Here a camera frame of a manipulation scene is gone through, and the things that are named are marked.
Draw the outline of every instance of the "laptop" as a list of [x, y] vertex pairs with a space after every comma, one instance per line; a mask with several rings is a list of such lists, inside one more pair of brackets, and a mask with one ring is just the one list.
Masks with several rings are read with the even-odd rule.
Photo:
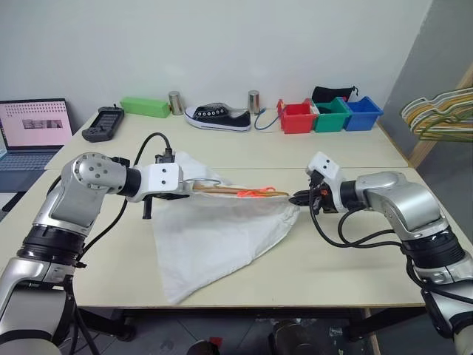
[[0, 192], [27, 191], [72, 137], [63, 98], [0, 101]]

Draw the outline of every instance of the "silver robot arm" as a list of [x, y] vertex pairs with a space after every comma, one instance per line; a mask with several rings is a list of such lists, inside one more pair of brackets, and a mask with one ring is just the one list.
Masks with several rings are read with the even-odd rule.
[[184, 193], [176, 163], [130, 169], [93, 152], [70, 161], [1, 275], [0, 354], [60, 354], [75, 307], [68, 285], [106, 194], [139, 202]]
[[307, 173], [330, 190], [330, 201], [322, 206], [328, 212], [346, 212], [362, 203], [386, 217], [402, 242], [403, 253], [414, 263], [438, 333], [454, 339], [458, 354], [473, 354], [473, 305], [442, 295], [473, 299], [473, 259], [460, 246], [432, 193], [399, 172], [345, 181], [340, 167], [323, 153], [312, 159]]

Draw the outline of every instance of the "black cloth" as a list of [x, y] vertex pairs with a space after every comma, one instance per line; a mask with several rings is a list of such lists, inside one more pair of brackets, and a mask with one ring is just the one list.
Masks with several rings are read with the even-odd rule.
[[316, 104], [319, 102], [331, 102], [334, 98], [341, 97], [345, 101], [348, 101], [350, 95], [356, 90], [358, 95], [357, 87], [347, 87], [342, 89], [329, 89], [328, 87], [316, 87], [312, 93], [312, 101]]

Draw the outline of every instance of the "green bin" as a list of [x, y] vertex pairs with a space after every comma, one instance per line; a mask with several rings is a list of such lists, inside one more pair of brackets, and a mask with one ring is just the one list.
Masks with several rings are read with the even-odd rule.
[[321, 102], [315, 104], [320, 111], [314, 124], [316, 132], [338, 132], [341, 131], [345, 120], [350, 116], [347, 105], [344, 105], [342, 98], [334, 98], [331, 102]]

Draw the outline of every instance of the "laptop keyboard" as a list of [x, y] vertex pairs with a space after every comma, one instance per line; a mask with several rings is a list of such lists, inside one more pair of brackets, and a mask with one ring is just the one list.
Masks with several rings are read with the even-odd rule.
[[0, 172], [11, 170], [42, 170], [54, 154], [7, 154], [0, 160]]

